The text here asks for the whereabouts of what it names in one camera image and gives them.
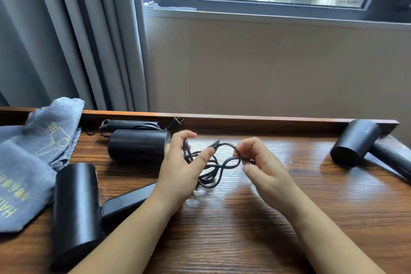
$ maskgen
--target person's left hand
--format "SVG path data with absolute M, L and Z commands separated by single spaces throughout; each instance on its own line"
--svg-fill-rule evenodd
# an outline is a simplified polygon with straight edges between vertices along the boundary
M 165 149 L 157 184 L 152 192 L 157 199 L 167 203 L 173 214 L 193 194 L 198 176 L 215 153 L 212 147 L 208 147 L 188 164 L 181 151 L 183 140 L 196 136 L 188 130 L 173 135 L 169 147 Z

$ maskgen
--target forearm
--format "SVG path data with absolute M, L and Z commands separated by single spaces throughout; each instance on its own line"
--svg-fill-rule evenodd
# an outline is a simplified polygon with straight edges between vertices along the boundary
M 152 194 L 70 274 L 142 273 L 171 214 Z
M 303 192 L 287 217 L 317 274 L 384 273 Z

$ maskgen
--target hand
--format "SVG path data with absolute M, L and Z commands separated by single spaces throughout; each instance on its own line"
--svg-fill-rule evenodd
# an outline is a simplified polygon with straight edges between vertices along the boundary
M 242 157 L 254 159 L 255 165 L 243 165 L 243 171 L 254 183 L 258 194 L 270 207 L 286 218 L 292 215 L 302 191 L 294 183 L 287 169 L 257 137 L 242 140 L 237 148 Z
M 167 203 L 172 214 L 193 194 L 198 176 L 215 153 L 212 147 L 208 147 L 188 164 L 181 151 L 182 143 L 186 138 L 192 139 L 196 136 L 196 133 L 188 130 L 175 133 L 170 145 L 165 149 L 165 157 L 152 195 Z

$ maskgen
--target curtain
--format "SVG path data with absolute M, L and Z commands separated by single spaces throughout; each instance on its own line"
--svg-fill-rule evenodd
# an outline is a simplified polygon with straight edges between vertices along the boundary
M 147 111 L 142 0 L 0 0 L 0 105 Z

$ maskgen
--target gray drawstring bag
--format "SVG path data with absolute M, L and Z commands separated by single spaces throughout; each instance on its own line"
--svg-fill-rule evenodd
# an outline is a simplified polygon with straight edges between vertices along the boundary
M 0 232 L 20 231 L 51 202 L 56 171 L 68 165 L 79 140 L 83 107 L 83 100 L 59 98 L 30 113 L 22 128 L 13 129 L 17 135 L 3 137 Z

